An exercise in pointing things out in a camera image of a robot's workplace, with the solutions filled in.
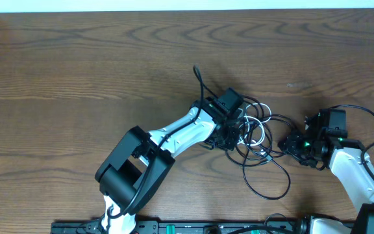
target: wood grain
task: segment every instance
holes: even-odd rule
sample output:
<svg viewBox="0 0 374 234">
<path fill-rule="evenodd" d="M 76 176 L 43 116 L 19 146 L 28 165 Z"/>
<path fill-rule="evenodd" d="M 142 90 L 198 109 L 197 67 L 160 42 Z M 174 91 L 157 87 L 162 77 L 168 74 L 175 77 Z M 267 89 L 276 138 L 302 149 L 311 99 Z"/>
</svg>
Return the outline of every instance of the wood grain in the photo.
<svg viewBox="0 0 374 234">
<path fill-rule="evenodd" d="M 55 220 L 102 215 L 95 171 L 132 126 L 157 129 L 186 114 L 199 97 L 193 64 L 214 91 L 231 86 L 301 127 L 331 105 L 374 111 L 374 10 L 0 14 L 0 233 L 48 233 Z M 373 118 L 347 114 L 350 136 L 372 142 Z M 287 134 L 270 126 L 276 142 Z M 223 152 L 192 147 L 140 214 L 356 217 L 329 171 L 279 163 L 290 192 L 266 201 Z M 248 174 L 264 194 L 286 188 L 272 165 Z"/>
</svg>

